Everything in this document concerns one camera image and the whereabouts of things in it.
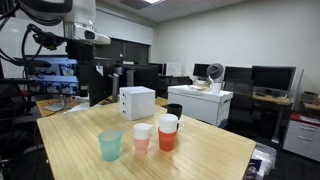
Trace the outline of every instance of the floor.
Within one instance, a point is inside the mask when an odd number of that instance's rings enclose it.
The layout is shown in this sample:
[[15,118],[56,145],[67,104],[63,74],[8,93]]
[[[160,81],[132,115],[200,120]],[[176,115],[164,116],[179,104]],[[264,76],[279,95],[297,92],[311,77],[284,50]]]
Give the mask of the floor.
[[[27,116],[23,121],[35,121],[40,117],[37,107],[32,108],[32,116]],[[284,129],[281,129],[280,136],[283,137]],[[279,144],[272,143],[270,139],[256,136],[255,140],[277,150],[276,167],[270,174],[265,176],[265,180],[315,180],[320,179],[320,163],[282,150],[283,140]],[[35,133],[36,144],[41,143],[38,131]],[[30,153],[14,163],[11,171],[12,180],[25,179],[53,179],[50,167],[46,163],[44,149]]]

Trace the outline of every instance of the fan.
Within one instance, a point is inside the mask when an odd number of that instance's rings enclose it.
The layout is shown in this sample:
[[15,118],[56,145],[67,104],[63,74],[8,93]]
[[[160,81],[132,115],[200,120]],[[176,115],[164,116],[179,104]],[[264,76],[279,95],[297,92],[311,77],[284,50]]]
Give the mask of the fan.
[[214,94],[219,94],[221,89],[221,83],[219,82],[219,78],[223,73],[223,66],[219,63],[211,64],[207,68],[207,75],[211,81],[211,92]]

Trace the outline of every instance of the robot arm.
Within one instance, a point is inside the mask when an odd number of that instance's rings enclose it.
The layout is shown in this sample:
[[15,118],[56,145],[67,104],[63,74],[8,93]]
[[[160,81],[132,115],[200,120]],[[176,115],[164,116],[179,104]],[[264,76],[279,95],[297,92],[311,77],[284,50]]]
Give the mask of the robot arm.
[[64,37],[89,44],[110,44],[96,32],[95,0],[19,0],[21,9],[35,22],[54,26],[63,21]]

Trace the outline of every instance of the white wall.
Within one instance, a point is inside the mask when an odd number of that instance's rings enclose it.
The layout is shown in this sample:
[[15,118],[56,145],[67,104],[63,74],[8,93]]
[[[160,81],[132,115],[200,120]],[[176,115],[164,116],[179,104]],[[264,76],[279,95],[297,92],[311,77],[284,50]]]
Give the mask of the white wall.
[[[99,33],[112,38],[152,45],[153,28],[139,23],[142,19],[137,18],[137,22],[135,22],[134,16],[132,16],[131,19],[126,19],[125,16],[121,16],[121,13],[112,15],[112,13],[116,13],[115,11],[106,13],[108,10],[107,7],[98,7],[98,9],[95,24]],[[11,57],[21,57],[21,43],[26,27],[29,23],[36,24],[22,11],[17,11],[16,17],[17,18],[11,18],[0,33],[0,47]],[[50,31],[59,36],[63,36],[62,23],[54,27],[36,25],[44,31]],[[30,35],[27,40],[26,54],[35,54],[38,46]],[[59,46],[56,51],[49,51],[43,48],[40,54],[66,54],[65,43]],[[4,60],[1,60],[1,63],[5,78],[22,77],[22,67],[17,67]]]
[[301,90],[320,93],[320,1],[260,0],[160,23],[151,62],[304,69]]

